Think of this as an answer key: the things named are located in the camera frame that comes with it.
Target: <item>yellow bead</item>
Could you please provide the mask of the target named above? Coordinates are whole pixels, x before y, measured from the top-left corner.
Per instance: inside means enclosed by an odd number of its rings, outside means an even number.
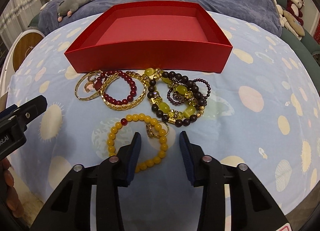
[[[146,123],[150,123],[150,121],[151,121],[151,116],[146,115],[146,117],[144,118],[144,121],[145,121]]]
[[[168,148],[169,148],[169,147],[168,147],[167,144],[161,144],[161,145],[160,145],[160,150],[161,150],[161,151],[166,151]]]
[[[185,86],[183,86],[183,85],[178,85],[178,86],[177,86],[177,91],[178,91],[180,94],[184,95],[185,93],[188,92],[188,89],[187,89]]]
[[[156,156],[156,157],[153,158],[153,162],[154,162],[155,164],[159,164],[159,163],[161,162],[161,158],[158,157],[158,156]]]
[[[155,70],[153,68],[148,68],[144,71],[144,73],[147,75],[147,76],[151,76],[153,75],[153,73],[155,72]]]
[[[139,168],[140,168],[140,170],[146,170],[147,169],[147,165],[144,162],[142,162],[142,163],[139,164]]]
[[[152,125],[156,125],[156,124],[158,123],[158,119],[152,118],[151,121],[150,121],[150,123],[151,123]]]
[[[132,121],[132,115],[130,114],[128,114],[125,118],[127,119],[128,122]]]
[[[155,165],[155,163],[153,162],[153,160],[146,160],[145,164],[146,164],[148,167],[152,167],[153,165]]]
[[[122,124],[120,122],[116,122],[115,124],[117,129],[121,129],[122,128]]]
[[[165,151],[159,151],[158,156],[162,159],[165,157]]]
[[[113,145],[115,144],[115,141],[114,141],[114,140],[111,140],[111,139],[108,139],[108,140],[106,141],[106,143],[107,143],[108,146],[113,146]]]
[[[162,129],[162,125],[159,124],[159,123],[157,123],[157,124],[155,125],[155,129],[156,129],[156,131],[160,131],[160,130]]]
[[[116,138],[116,135],[114,133],[109,133],[108,137],[109,139],[114,140]]]
[[[110,130],[112,133],[116,134],[118,132],[118,128],[117,127],[111,127]]]
[[[162,137],[162,136],[165,136],[166,135],[166,131],[164,130],[164,129],[161,129],[160,131],[159,131],[159,135]]]
[[[132,115],[132,120],[135,121],[135,122],[138,121],[139,120],[139,116],[136,113],[133,114]]]
[[[144,113],[140,113],[139,114],[139,120],[140,121],[144,121],[144,118],[145,118],[146,116],[145,116],[145,114]]]
[[[165,102],[161,102],[158,106],[159,106],[159,109],[164,113],[168,113],[170,110],[170,107]]]
[[[109,151],[110,153],[114,153],[115,150],[116,150],[116,148],[115,148],[114,146],[108,146],[108,151]]]
[[[196,112],[196,108],[192,105],[189,105],[184,111],[183,115],[185,118],[189,118],[191,115],[193,115]]]
[[[167,143],[167,138],[165,136],[161,136],[160,139],[159,139],[159,142],[161,144],[166,144]]]

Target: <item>red plush bear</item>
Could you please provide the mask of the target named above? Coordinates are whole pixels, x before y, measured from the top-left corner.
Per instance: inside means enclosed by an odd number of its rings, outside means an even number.
[[[304,0],[287,0],[287,8],[286,10],[291,13],[297,21],[303,26],[303,20],[301,19],[302,17],[302,12],[301,8],[304,6]]]

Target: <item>polka dot fabric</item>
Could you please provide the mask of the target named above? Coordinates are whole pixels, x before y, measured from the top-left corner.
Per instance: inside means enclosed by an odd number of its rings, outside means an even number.
[[[247,163],[285,214],[319,180],[320,98],[300,60],[286,43],[259,26],[210,15],[233,50],[221,74],[179,71],[209,82],[208,105],[196,123],[181,128],[171,125],[165,160],[135,175],[129,188],[119,189],[126,230],[196,230],[202,189],[191,187],[187,180],[178,145],[182,130],[222,163]],[[129,112],[111,110],[100,98],[76,99],[74,88],[82,74],[76,73],[63,53],[97,17],[50,33],[31,51],[9,86],[8,106],[22,105],[39,94],[48,101],[47,111],[28,126],[27,143],[11,155],[12,165],[29,189],[44,199],[73,165],[88,167],[108,157],[105,141],[117,121],[128,113],[153,115],[146,98]],[[139,82],[137,88],[142,91]],[[201,84],[199,88],[206,91]],[[162,96],[168,91],[164,83],[157,84],[157,89]],[[108,88],[117,99],[127,92],[122,81]],[[88,96],[84,90],[79,94]],[[177,109],[183,111],[184,105]],[[130,143],[136,131],[142,135],[139,162],[143,162],[159,150],[157,141],[147,137],[145,123],[119,131],[114,146],[118,150]],[[229,200],[227,186],[225,190]],[[226,212],[230,222],[230,209]]]

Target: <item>fingers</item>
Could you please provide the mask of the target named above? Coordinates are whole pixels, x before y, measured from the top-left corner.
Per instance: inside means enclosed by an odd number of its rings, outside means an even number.
[[[14,187],[8,187],[7,190],[7,205],[12,211],[16,211],[19,206],[19,198]]]
[[[3,176],[4,176],[4,180],[5,180],[6,184],[7,184],[9,187],[13,187],[13,185],[14,185],[14,180],[13,180],[13,177],[12,177],[10,171],[4,170]]]
[[[12,214],[15,218],[21,218],[24,213],[23,206],[20,201],[18,201],[18,206],[15,211],[12,211]]]
[[[3,165],[3,168],[4,168],[4,170],[7,170],[7,169],[9,169],[10,168],[10,162],[9,162],[9,160],[7,159],[7,158],[4,158],[3,160],[2,160],[2,165]]]

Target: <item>red box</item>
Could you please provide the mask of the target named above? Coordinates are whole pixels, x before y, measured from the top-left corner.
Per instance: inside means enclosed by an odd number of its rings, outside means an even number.
[[[221,73],[231,50],[199,4],[143,1],[111,7],[65,55],[78,73],[149,67]]]

